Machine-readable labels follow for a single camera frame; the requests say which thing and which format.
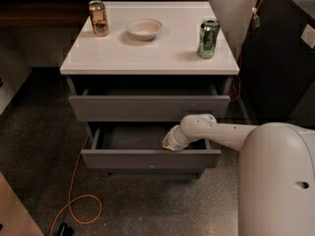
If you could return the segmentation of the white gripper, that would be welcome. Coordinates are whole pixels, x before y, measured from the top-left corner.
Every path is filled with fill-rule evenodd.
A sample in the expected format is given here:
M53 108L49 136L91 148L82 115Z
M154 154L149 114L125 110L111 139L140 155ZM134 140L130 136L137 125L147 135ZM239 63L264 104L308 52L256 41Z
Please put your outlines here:
M165 149L180 151L187 148L196 139L186 136L179 125L174 126L163 138L161 145Z

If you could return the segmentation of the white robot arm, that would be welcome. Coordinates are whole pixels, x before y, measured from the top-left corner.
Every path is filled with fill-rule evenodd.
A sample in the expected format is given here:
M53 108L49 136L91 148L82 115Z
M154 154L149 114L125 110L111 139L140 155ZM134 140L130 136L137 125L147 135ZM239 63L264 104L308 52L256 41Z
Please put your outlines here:
M238 235L315 236L315 131L287 123L220 124L188 115L164 137L179 151L206 139L239 152Z

